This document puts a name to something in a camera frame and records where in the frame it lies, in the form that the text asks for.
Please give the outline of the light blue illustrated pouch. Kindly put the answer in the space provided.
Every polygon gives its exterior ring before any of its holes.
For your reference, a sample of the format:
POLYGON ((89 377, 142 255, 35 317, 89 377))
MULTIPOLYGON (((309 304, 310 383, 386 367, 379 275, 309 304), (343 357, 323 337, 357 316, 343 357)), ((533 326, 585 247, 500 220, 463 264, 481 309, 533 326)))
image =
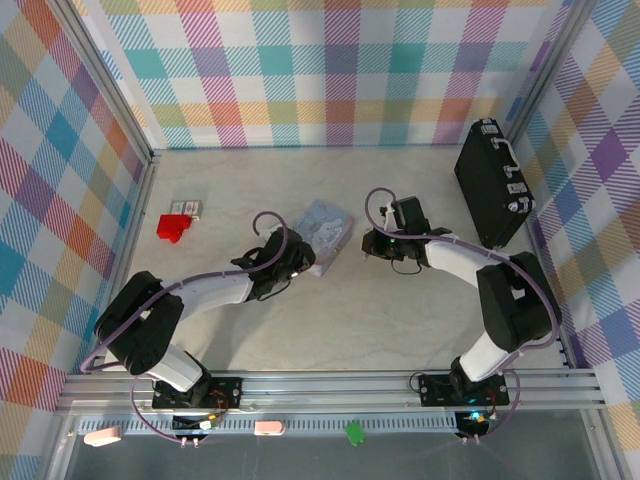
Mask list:
POLYGON ((314 200, 294 222, 293 229, 308 243, 315 261, 308 272, 323 276, 352 237, 355 219, 325 200, 314 200))

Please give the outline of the black briefcase with metal latches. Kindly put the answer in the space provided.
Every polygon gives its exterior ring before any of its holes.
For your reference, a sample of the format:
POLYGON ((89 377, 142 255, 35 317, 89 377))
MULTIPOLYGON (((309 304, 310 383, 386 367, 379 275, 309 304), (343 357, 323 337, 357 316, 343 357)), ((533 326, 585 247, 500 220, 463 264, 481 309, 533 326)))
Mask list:
POLYGON ((490 117, 475 121, 454 167, 481 244, 505 247, 536 208, 513 146, 490 117))

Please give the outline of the small printed card pack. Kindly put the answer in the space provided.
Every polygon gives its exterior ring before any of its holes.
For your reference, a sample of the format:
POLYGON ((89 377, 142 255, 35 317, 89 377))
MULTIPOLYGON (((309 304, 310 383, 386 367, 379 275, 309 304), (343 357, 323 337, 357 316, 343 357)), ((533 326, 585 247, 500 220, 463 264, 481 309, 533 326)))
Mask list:
POLYGON ((169 213, 172 215, 186 215, 192 220, 200 220, 203 211, 201 200, 174 200, 171 202, 169 213))

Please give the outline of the red plastic block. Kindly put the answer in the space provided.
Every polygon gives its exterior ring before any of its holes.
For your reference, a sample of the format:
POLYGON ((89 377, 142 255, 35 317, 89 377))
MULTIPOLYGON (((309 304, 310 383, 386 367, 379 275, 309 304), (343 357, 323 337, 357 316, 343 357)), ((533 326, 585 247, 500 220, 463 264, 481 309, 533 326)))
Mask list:
POLYGON ((173 244, 177 243, 183 233, 191 227, 192 217, 185 214, 163 214, 159 217, 156 235, 173 244))

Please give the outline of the left small connector board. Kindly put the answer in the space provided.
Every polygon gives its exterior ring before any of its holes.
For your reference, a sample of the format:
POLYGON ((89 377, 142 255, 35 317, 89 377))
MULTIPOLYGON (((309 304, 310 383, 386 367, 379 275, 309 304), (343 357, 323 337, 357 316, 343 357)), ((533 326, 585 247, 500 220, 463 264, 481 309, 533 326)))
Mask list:
POLYGON ((210 431, 217 428, 223 419, 224 415, 222 413, 209 413, 197 417, 174 415, 172 417, 171 428, 174 431, 210 431))

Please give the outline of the small connector board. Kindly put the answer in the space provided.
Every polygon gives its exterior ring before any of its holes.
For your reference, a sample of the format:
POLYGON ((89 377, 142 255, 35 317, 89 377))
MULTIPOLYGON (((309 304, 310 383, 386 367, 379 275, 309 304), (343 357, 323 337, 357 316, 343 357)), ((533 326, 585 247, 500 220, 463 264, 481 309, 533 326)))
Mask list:
POLYGON ((172 417, 171 428, 174 431, 210 431, 217 428, 223 419, 224 415, 222 413, 209 413, 197 417, 174 415, 172 417))
POLYGON ((456 412, 456 428, 462 437, 486 435, 490 429, 491 419, 482 411, 456 412))

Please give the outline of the grey metal base panel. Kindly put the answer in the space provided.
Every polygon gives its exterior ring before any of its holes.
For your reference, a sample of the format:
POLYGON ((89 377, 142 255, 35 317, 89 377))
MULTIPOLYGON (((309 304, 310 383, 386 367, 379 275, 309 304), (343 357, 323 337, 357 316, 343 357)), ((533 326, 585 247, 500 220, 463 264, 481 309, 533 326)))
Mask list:
POLYGON ((520 412, 495 434, 229 435, 198 449, 155 435, 94 448, 77 440, 47 480, 626 480, 598 466, 579 413, 520 412))

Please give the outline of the right small connector board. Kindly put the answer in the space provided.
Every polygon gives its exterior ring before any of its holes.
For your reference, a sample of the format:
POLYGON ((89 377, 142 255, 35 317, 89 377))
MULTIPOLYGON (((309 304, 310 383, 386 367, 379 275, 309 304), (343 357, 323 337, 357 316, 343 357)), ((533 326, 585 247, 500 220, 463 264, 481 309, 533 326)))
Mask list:
POLYGON ((456 428, 462 437, 486 435, 490 429, 491 419, 482 411, 456 412, 456 428))

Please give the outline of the aluminium mounting rail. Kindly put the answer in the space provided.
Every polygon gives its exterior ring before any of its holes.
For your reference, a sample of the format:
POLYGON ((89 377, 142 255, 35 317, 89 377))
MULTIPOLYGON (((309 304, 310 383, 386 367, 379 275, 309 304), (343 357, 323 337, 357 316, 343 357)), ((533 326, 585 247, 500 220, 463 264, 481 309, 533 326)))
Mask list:
MULTIPOLYGON (((422 409, 418 393, 409 386, 410 371, 232 371, 220 377, 241 377, 241 400, 234 412, 257 415, 399 413, 422 409)), ((525 369, 505 375, 510 404, 521 410, 599 409, 605 399, 595 373, 589 369, 525 369)), ((71 375, 55 412, 128 413, 131 402, 145 414, 204 414, 153 401, 152 381, 138 381, 124 372, 71 375)))

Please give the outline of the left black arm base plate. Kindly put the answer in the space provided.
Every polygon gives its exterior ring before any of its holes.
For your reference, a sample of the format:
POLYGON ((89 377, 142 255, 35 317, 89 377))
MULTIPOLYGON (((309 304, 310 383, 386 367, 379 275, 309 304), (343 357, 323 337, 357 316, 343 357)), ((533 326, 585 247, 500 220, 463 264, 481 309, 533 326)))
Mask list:
POLYGON ((242 395, 241 377, 203 376, 193 387, 181 392, 164 381, 153 383, 154 409, 238 409, 242 395))

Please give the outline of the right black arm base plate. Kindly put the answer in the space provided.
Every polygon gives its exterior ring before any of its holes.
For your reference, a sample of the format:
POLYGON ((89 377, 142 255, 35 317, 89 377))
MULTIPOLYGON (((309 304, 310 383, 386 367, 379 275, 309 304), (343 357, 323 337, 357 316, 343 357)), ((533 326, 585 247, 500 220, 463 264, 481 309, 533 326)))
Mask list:
POLYGON ((418 376, 418 393, 422 407, 508 406, 510 397, 506 381, 493 375, 466 386, 454 386, 448 375, 418 376))

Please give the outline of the aluminium frame post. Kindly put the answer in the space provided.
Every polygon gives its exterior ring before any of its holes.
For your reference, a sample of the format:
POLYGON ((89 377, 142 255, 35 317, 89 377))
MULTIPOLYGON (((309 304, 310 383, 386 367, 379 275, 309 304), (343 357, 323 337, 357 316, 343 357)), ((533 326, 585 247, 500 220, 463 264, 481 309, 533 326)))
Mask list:
POLYGON ((502 108, 503 132, 516 144, 599 0, 548 0, 502 108))
POLYGON ((104 95, 114 116, 122 124, 122 129, 136 153, 147 165, 154 164, 154 151, 103 56, 94 42, 72 0, 45 0, 71 43, 96 86, 104 95))

